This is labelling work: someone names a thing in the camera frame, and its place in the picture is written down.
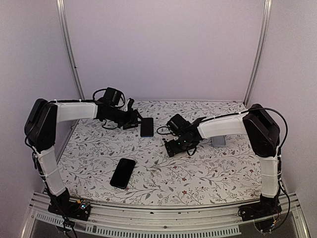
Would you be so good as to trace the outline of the left arm base with board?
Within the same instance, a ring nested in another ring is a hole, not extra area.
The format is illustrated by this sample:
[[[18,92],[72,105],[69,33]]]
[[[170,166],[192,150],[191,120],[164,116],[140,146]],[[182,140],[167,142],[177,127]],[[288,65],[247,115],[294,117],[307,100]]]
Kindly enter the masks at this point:
[[[91,212],[91,204],[87,200],[71,201],[69,199],[63,201],[51,200],[48,207],[50,213],[73,218],[81,221],[88,221]]]

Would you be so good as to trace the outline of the right arm base with board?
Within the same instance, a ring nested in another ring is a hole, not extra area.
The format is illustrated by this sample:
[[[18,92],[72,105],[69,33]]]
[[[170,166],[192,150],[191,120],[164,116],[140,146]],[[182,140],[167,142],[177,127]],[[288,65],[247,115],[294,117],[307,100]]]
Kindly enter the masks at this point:
[[[282,208],[279,204],[278,198],[266,198],[260,196],[260,202],[240,206],[238,216],[242,218],[242,221],[250,221],[277,215],[277,218],[271,217],[268,220],[259,221],[255,224],[258,231],[262,233],[269,233],[274,229],[281,211]]]

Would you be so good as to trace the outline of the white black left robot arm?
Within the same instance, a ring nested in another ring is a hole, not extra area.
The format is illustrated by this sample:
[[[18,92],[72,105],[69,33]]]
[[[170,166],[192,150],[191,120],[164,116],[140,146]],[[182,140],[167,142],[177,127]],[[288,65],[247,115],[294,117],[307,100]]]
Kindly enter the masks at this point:
[[[63,194],[67,188],[61,178],[55,155],[57,126],[63,122],[82,119],[111,121],[118,128],[136,128],[142,120],[134,99],[108,87],[97,90],[90,100],[52,100],[39,98],[35,101],[24,126],[25,144],[32,150],[35,169],[45,183],[49,193],[58,197],[55,208],[63,215],[70,215],[73,203]]]

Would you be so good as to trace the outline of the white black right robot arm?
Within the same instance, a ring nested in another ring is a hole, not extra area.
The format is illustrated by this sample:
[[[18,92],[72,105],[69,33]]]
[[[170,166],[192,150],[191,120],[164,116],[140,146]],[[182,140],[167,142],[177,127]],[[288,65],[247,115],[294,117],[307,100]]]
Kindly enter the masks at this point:
[[[280,128],[269,115],[270,112],[281,115],[271,108],[253,104],[249,109],[212,118],[201,117],[193,122],[176,114],[166,124],[176,139],[164,142],[167,154],[173,157],[180,153],[196,150],[198,144],[209,138],[245,134],[248,137],[253,153],[258,157],[262,173],[262,197],[256,206],[260,216],[267,216],[275,209],[273,198],[279,194],[281,176]]]

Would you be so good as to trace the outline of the light blue phone case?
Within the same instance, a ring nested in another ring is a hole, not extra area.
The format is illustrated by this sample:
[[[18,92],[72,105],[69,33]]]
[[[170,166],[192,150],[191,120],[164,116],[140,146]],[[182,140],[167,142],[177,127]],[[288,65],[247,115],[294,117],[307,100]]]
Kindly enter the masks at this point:
[[[213,147],[224,147],[226,146],[225,136],[215,136],[211,138]]]

